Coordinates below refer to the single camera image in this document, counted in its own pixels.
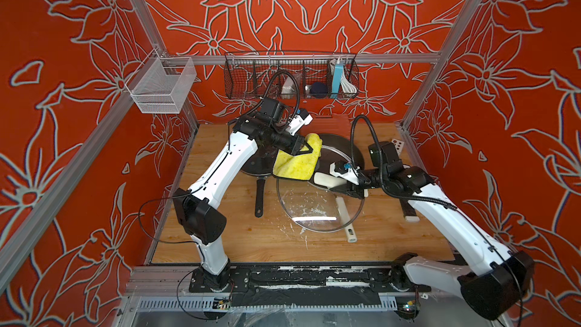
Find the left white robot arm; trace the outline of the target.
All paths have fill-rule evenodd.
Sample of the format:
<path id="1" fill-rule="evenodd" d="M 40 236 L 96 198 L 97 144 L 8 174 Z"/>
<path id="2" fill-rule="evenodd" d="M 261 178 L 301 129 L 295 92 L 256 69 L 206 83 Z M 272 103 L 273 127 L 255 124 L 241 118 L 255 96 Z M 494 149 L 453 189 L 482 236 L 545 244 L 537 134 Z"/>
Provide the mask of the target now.
<path id="1" fill-rule="evenodd" d="M 284 105 L 273 98 L 263 98 L 257 108 L 234 121 L 228 141 L 216 159 L 188 189 L 173 194 L 179 224 L 198 249 L 202 283 L 213 291 L 222 291 L 230 280 L 230 259 L 222 233 L 227 219 L 218 211 L 225 192 L 242 167 L 259 147 L 271 146 L 292 156 L 309 154 L 299 129 L 313 118 L 305 109 L 295 108 L 286 124 L 280 122 Z"/>

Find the glass lid with beige handle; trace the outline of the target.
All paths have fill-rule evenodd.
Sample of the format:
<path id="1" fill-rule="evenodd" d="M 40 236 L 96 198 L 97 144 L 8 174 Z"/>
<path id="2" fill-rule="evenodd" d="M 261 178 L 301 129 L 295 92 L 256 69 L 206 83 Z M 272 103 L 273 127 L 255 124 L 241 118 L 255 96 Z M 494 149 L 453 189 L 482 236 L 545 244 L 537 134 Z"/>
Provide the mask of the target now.
<path id="1" fill-rule="evenodd" d="M 333 177 L 329 173 L 330 165 L 338 161 L 349 160 L 339 151 L 322 146 L 319 163 L 311 180 L 277 179 L 277 194 L 281 206 L 298 226 L 315 233 L 344 232 L 335 201 L 336 197 L 342 197 L 354 228 L 354 222 L 363 210 L 365 198 L 332 190 L 343 182 L 342 178 Z"/>

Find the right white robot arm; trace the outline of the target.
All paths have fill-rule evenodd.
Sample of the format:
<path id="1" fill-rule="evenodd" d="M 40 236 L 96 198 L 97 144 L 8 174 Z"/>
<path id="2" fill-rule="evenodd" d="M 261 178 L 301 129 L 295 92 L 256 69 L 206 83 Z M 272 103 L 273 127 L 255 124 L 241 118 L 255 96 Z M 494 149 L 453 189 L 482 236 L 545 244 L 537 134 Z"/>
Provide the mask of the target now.
<path id="1" fill-rule="evenodd" d="M 529 254 L 511 250 L 480 228 L 427 172 L 404 165 L 394 144 L 370 145 L 369 152 L 372 169 L 347 163 L 336 166 L 334 175 L 351 183 L 357 192 L 381 189 L 407 203 L 440 231 L 467 264 L 456 268 L 409 254 L 402 268 L 411 283 L 456 295 L 488 320 L 498 319 L 523 300 L 535 267 Z"/>

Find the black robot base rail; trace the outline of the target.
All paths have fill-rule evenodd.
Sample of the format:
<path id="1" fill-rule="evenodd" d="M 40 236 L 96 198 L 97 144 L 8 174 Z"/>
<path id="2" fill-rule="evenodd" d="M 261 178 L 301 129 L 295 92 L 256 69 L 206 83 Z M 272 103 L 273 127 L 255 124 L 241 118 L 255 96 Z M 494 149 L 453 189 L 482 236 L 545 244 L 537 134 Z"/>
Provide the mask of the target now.
<path id="1" fill-rule="evenodd" d="M 412 284 L 402 267 L 387 263 L 233 263 L 220 276 L 189 272 L 178 296 L 216 295 L 225 307 L 385 307 L 432 289 Z"/>

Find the yellow microfiber cloth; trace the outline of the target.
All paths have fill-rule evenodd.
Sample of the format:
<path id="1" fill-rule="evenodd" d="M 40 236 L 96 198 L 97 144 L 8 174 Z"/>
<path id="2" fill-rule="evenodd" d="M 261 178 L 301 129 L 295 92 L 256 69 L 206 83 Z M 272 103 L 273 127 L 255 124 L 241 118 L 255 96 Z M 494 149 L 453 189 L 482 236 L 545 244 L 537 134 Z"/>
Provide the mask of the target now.
<path id="1" fill-rule="evenodd" d="M 316 133 L 306 137 L 307 145 L 313 149 L 308 154 L 291 156 L 279 150 L 272 169 L 272 175 L 289 180 L 308 181 L 316 170 L 322 151 L 322 139 Z"/>

